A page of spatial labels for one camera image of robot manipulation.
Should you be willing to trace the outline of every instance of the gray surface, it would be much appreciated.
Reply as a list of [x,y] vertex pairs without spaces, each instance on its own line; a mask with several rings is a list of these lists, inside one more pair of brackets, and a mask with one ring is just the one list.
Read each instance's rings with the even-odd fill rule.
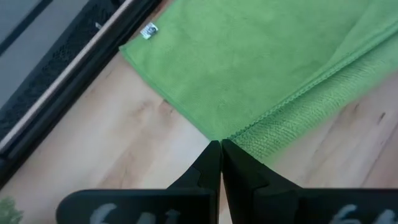
[[[0,1],[0,7],[7,2],[10,4],[19,2],[24,10],[24,2],[27,2],[23,0]],[[0,56],[0,108],[87,2],[88,0],[53,0]],[[9,8],[18,11],[15,6]]]
[[41,0],[0,0],[0,42],[2,42]]

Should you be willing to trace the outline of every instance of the wooden floor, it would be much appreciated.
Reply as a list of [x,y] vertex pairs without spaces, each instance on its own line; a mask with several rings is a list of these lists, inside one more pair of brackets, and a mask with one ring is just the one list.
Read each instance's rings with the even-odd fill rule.
[[[304,187],[398,187],[398,75],[294,142],[274,170]],[[0,191],[55,223],[80,189],[164,188],[209,140],[117,54]],[[221,191],[220,223],[230,223]]]

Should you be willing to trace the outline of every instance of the towel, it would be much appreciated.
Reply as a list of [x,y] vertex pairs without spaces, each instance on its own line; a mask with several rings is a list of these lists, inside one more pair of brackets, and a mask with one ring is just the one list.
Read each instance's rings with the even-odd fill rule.
[[395,0],[175,0],[120,50],[209,139],[271,164],[398,67]]

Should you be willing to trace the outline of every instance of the towel label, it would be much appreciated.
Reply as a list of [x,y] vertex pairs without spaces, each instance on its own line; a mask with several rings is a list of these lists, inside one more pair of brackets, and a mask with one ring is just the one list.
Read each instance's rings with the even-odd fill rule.
[[153,24],[153,23],[148,23],[148,25],[146,25],[142,30],[141,30],[141,34],[144,37],[144,39],[149,39],[150,37],[152,37],[153,35],[155,35],[157,33],[159,29]]

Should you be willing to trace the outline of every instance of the black mesh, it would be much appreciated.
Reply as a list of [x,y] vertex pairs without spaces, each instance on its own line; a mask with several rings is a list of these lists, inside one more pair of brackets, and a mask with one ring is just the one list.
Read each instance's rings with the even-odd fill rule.
[[109,0],[92,0],[87,3],[18,90],[0,109],[0,139],[4,138],[16,125],[98,32],[96,22],[103,25],[117,7]]

